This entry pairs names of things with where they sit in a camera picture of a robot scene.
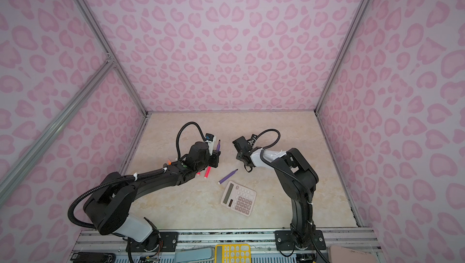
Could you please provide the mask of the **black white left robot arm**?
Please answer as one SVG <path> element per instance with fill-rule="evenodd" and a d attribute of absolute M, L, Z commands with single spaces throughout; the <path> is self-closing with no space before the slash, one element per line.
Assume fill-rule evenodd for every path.
<path fill-rule="evenodd" d="M 132 176 L 110 173 L 89 194 L 83 210 L 101 235 L 123 236 L 145 250 L 154 250 L 159 247 L 160 232 L 149 219 L 130 214 L 132 203 L 155 191 L 185 184 L 208 167 L 218 167 L 219 157 L 218 145 L 196 142 L 187 155 L 158 170 Z"/>

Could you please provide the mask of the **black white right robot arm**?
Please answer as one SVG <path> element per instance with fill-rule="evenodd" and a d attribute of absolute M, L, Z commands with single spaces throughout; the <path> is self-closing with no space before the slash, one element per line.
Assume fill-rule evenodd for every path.
<path fill-rule="evenodd" d="M 287 151 L 272 151 L 269 147 L 256 147 L 257 135 L 251 139 L 241 136 L 233 141 L 237 151 L 236 159 L 244 164 L 248 173 L 263 167 L 275 171 L 283 191 L 291 199 L 292 220 L 290 223 L 290 240 L 295 249 L 311 248 L 324 262 L 319 246 L 324 239 L 319 237 L 313 220 L 313 196 L 319 177 L 302 153 L 291 148 Z"/>

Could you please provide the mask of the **pink white calculator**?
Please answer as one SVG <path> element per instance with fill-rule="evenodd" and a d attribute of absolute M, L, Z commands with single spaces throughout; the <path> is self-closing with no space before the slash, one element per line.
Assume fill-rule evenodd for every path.
<path fill-rule="evenodd" d="M 252 214 L 257 193 L 243 185 L 229 181 L 222 195 L 220 204 L 246 217 Z"/>

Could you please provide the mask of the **grey blue case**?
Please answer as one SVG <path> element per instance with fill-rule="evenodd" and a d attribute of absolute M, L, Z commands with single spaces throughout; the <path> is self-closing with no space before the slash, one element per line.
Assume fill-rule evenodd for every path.
<path fill-rule="evenodd" d="M 206 261 L 214 257 L 214 250 L 208 248 L 197 248 L 177 252 L 174 257 L 175 263 L 193 263 L 197 261 Z"/>

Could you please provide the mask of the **yellow calculator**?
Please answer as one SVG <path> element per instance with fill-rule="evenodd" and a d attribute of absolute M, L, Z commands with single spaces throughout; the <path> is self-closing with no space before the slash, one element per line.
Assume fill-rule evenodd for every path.
<path fill-rule="evenodd" d="M 215 263 L 251 263 L 249 244 L 218 244 L 215 247 Z"/>

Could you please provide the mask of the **pink box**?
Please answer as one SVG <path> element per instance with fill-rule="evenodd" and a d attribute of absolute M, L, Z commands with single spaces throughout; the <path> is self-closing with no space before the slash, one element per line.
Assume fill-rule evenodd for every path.
<path fill-rule="evenodd" d="M 330 246 L 328 258 L 331 263 L 377 263 L 375 256 L 370 253 L 340 246 Z"/>

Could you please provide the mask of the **black stapler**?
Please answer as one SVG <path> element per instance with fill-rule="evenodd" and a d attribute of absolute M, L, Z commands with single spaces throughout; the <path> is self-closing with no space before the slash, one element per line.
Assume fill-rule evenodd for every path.
<path fill-rule="evenodd" d="M 108 253 L 78 252 L 71 256 L 73 263 L 111 263 L 113 256 Z"/>

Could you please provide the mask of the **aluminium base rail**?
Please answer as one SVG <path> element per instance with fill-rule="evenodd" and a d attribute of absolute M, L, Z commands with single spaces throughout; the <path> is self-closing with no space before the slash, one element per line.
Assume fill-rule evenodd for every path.
<path fill-rule="evenodd" d="M 279 236 L 277 229 L 199 229 L 162 230 L 161 252 L 127 253 L 127 240 L 115 236 L 101 236 L 97 231 L 84 230 L 69 255 L 67 262 L 73 263 L 78 253 L 108 253 L 115 256 L 115 262 L 128 263 L 172 263 L 179 252 L 210 248 L 218 245 L 247 244 L 253 263 L 297 263 L 308 262 L 312 257 L 318 263 L 328 259 L 328 251 L 322 250 L 319 256 L 309 247 L 307 250 L 290 248 L 279 251 L 279 244 L 290 244 L 290 239 Z M 374 256 L 377 263 L 386 262 L 380 243 L 373 229 L 362 227 L 323 228 L 323 238 L 327 247 L 340 246 L 366 252 Z"/>

